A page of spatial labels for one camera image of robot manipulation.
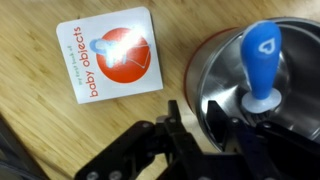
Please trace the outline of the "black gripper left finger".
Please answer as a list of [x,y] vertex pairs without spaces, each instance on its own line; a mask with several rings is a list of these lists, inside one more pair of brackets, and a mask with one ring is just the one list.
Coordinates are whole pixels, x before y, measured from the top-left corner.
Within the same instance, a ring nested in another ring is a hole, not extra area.
[[135,180],[159,154],[167,161],[159,180],[200,177],[200,149],[184,128],[175,100],[168,102],[168,114],[155,123],[141,120],[133,124],[84,165],[74,180]]

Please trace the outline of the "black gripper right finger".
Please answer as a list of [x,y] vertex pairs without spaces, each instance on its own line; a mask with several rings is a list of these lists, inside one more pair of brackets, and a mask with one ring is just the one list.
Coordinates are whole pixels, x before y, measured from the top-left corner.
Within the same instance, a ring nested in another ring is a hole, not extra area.
[[320,180],[320,144],[273,123],[255,126],[229,117],[208,102],[207,122],[214,141],[231,153],[255,180]]

